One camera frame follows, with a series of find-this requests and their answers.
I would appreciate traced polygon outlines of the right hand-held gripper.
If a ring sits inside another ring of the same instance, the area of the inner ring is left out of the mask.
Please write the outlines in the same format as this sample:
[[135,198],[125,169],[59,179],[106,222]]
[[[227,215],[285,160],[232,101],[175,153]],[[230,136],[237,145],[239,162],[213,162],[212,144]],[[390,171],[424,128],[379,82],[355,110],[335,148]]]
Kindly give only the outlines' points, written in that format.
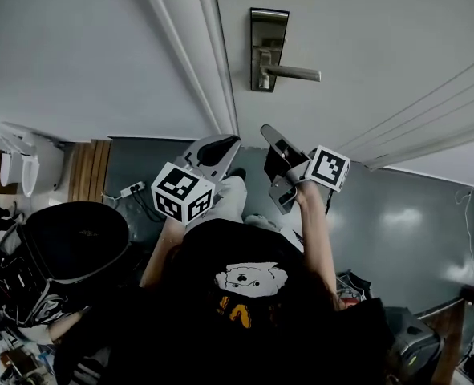
[[261,134],[270,145],[264,165],[269,196],[281,214],[291,211],[297,186],[307,180],[328,188],[330,195],[341,192],[350,170],[348,158],[323,146],[307,155],[269,124],[261,126]]

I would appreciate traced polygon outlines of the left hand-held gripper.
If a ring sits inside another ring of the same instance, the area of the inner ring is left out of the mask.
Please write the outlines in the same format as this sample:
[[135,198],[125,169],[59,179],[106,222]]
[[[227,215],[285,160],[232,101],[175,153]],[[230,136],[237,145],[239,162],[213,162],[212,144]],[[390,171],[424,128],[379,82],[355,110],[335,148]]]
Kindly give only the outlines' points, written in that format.
[[204,215],[240,146],[241,139],[228,134],[193,142],[186,155],[166,163],[152,182],[156,211],[182,225]]

